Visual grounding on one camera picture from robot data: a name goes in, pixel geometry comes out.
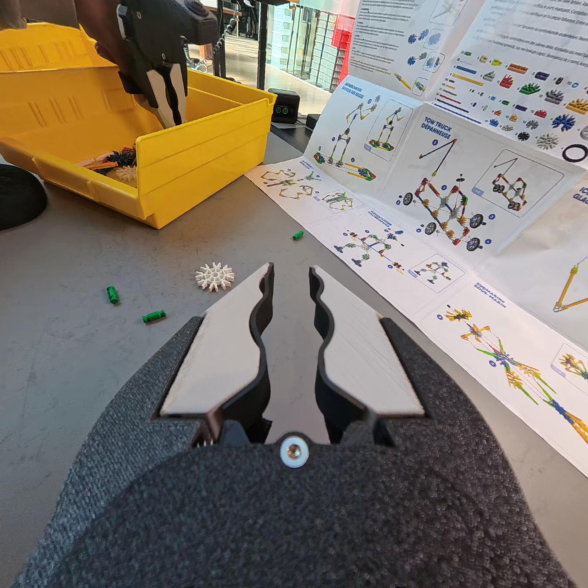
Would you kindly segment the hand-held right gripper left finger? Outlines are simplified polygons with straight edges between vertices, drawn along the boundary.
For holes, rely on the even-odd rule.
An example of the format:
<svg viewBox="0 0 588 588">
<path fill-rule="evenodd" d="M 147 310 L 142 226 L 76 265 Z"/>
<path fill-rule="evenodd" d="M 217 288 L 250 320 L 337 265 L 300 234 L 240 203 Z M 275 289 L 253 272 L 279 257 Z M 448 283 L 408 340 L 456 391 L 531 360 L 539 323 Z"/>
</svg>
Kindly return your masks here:
<svg viewBox="0 0 588 588">
<path fill-rule="evenodd" d="M 262 265 L 205 312 L 180 357 L 159 417 L 203 420 L 217 442 L 237 422 L 249 442 L 265 442 L 270 380 L 262 333 L 273 317 L 275 271 Z"/>
</svg>

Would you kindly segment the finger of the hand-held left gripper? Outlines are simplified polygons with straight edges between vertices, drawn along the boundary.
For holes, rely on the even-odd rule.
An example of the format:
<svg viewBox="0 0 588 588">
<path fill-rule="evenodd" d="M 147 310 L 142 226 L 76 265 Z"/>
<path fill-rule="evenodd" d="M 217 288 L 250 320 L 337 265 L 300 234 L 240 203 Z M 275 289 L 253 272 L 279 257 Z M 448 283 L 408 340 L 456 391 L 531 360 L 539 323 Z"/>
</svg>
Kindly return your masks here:
<svg viewBox="0 0 588 588">
<path fill-rule="evenodd" d="M 146 73 L 156 107 L 150 106 L 151 113 L 154 114 L 163 128 L 172 127 L 172 109 L 168 103 L 166 85 L 163 76 L 156 70 L 149 70 Z"/>
<path fill-rule="evenodd" d="M 187 94 L 179 63 L 168 66 L 168 106 L 171 114 L 169 126 L 178 126 L 186 121 Z"/>
</svg>

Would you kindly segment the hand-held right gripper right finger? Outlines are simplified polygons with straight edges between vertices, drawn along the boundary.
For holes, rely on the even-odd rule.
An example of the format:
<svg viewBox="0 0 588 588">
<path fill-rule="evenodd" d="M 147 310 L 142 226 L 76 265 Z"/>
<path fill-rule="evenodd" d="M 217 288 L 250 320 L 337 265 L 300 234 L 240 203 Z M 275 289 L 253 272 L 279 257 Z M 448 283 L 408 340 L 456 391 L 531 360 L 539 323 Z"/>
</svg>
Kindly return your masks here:
<svg viewBox="0 0 588 588">
<path fill-rule="evenodd" d="M 319 266 L 309 269 L 319 349 L 315 386 L 326 418 L 423 417 L 383 316 Z"/>
</svg>

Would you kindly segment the yellow plastic bin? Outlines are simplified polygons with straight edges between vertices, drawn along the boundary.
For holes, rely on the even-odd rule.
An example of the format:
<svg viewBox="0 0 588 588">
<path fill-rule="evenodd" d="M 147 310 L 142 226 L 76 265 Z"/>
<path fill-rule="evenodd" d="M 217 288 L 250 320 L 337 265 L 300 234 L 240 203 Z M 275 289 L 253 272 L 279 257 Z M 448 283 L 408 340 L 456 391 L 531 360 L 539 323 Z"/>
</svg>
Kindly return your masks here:
<svg viewBox="0 0 588 588">
<path fill-rule="evenodd" d="M 263 161 L 276 95 L 190 70 L 187 121 L 163 130 L 115 66 L 1 74 L 1 154 L 160 229 Z M 77 163 L 136 145 L 136 185 Z"/>
<path fill-rule="evenodd" d="M 40 22 L 1 31 L 1 72 L 113 65 L 82 28 Z"/>
</svg>

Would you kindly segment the pile of colourful building pieces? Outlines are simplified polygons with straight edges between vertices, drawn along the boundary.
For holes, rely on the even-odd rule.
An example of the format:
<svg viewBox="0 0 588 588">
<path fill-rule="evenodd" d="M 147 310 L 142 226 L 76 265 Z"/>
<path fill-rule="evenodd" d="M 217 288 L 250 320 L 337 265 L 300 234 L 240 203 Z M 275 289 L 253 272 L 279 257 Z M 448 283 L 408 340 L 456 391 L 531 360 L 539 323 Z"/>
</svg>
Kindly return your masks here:
<svg viewBox="0 0 588 588">
<path fill-rule="evenodd" d="M 124 146 L 119 151 L 110 151 L 77 163 L 100 176 L 129 185 L 136 185 L 137 164 L 136 145 Z"/>
</svg>

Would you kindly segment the white snowflake connector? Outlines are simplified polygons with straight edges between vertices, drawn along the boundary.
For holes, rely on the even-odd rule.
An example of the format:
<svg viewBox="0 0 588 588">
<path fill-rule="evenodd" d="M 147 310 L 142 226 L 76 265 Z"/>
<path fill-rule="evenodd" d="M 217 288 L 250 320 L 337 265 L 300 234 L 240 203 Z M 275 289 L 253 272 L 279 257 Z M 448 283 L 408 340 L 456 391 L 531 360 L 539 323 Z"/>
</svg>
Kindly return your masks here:
<svg viewBox="0 0 588 588">
<path fill-rule="evenodd" d="M 226 290 L 234 283 L 235 277 L 232 269 L 228 265 L 220 262 L 206 264 L 200 267 L 195 275 L 196 283 L 202 290 L 209 292 L 218 292 L 219 289 Z"/>
</svg>

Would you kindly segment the person's left forearm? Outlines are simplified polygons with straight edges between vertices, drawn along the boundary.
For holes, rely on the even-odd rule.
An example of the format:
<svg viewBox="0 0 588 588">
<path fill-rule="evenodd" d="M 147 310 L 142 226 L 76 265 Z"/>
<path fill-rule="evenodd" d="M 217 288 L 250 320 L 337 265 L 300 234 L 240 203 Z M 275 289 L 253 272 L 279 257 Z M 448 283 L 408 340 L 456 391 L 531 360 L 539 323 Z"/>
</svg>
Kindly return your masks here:
<svg viewBox="0 0 588 588">
<path fill-rule="evenodd" d="M 75 1 L 1 1 L 1 30 L 26 29 L 29 22 L 79 28 Z"/>
</svg>

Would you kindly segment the wooden standing desk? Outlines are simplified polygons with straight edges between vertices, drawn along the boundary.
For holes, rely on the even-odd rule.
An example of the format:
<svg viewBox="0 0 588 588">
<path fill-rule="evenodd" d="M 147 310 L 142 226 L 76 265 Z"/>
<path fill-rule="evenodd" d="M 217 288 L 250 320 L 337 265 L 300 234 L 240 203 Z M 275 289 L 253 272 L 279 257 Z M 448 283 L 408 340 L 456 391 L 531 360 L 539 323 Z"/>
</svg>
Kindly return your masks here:
<svg viewBox="0 0 588 588">
<path fill-rule="evenodd" d="M 258 56 L 256 70 L 256 87 L 265 90 L 267 39 L 268 39 L 268 13 L 269 5 L 266 1 L 258 1 Z"/>
</svg>

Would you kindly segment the grey desk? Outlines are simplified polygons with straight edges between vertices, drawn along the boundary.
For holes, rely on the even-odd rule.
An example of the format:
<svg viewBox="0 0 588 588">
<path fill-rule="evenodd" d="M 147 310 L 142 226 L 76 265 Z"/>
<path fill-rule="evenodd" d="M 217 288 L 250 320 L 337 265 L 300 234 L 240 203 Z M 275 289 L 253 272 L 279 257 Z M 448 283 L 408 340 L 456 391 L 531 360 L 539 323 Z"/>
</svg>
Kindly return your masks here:
<svg viewBox="0 0 588 588">
<path fill-rule="evenodd" d="M 194 275 L 231 267 L 236 282 L 275 267 L 263 334 L 273 422 L 268 441 L 298 430 L 327 443 L 315 403 L 308 269 L 319 265 L 392 318 L 460 385 L 507 454 L 556 557 L 587 587 L 587 478 L 297 221 L 241 177 L 161 230 L 46 185 L 48 207 L 1 232 L 1 587 L 33 551 L 85 437 L 122 385 L 217 298 Z M 114 286 L 120 303 L 108 301 Z M 165 310 L 165 319 L 142 316 Z"/>
</svg>

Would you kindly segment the person's left hand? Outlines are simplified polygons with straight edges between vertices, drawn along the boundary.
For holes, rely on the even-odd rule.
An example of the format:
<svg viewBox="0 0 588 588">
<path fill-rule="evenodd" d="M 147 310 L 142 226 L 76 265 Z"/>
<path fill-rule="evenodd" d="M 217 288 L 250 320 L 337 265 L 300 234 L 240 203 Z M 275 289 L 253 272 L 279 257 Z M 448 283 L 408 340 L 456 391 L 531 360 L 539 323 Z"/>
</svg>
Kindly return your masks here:
<svg viewBox="0 0 588 588">
<path fill-rule="evenodd" d="M 96 41 L 97 53 L 128 75 L 128 59 L 117 19 L 118 4 L 119 1 L 74 1 L 77 21 Z"/>
</svg>

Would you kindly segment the black device with green display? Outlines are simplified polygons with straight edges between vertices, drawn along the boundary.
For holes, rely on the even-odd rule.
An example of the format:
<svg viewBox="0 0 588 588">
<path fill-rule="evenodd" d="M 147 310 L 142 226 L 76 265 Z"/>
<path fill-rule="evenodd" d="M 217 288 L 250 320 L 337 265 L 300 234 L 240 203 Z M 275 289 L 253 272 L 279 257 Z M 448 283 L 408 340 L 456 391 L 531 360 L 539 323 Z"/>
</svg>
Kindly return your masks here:
<svg viewBox="0 0 588 588">
<path fill-rule="evenodd" d="M 269 88 L 269 93 L 276 95 L 271 121 L 273 123 L 295 124 L 298 121 L 300 96 L 297 92 Z"/>
</svg>

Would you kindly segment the folded paper instruction sheet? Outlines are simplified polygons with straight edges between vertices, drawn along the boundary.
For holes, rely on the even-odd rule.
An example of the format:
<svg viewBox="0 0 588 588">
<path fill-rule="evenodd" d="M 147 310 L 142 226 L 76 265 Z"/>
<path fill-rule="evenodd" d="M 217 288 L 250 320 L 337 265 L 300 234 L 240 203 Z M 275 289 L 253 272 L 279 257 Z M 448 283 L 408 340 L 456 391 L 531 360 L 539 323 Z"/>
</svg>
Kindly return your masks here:
<svg viewBox="0 0 588 588">
<path fill-rule="evenodd" d="M 587 1 L 295 4 L 349 73 L 247 177 L 586 475 Z"/>
</svg>

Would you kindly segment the stack of white crates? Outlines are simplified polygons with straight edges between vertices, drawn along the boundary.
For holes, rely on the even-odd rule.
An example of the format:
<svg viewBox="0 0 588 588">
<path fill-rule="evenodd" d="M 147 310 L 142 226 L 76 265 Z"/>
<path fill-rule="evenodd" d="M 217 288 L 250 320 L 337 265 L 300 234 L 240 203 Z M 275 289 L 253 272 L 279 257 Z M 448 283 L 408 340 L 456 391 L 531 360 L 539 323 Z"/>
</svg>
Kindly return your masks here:
<svg viewBox="0 0 588 588">
<path fill-rule="evenodd" d="M 268 6 L 266 64 L 333 92 L 339 46 L 337 14 L 289 3 Z"/>
</svg>

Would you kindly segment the stack of red crates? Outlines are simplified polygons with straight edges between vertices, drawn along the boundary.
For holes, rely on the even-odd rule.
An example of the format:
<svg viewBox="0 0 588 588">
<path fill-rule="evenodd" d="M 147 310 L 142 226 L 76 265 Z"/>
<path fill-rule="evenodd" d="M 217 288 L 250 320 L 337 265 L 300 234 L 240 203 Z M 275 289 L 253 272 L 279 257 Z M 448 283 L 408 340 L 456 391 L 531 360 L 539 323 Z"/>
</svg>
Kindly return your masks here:
<svg viewBox="0 0 588 588">
<path fill-rule="evenodd" d="M 349 73 L 349 56 L 354 27 L 354 17 L 341 14 L 336 16 L 331 42 L 332 46 L 336 48 L 336 59 L 330 92 L 334 92 Z"/>
</svg>

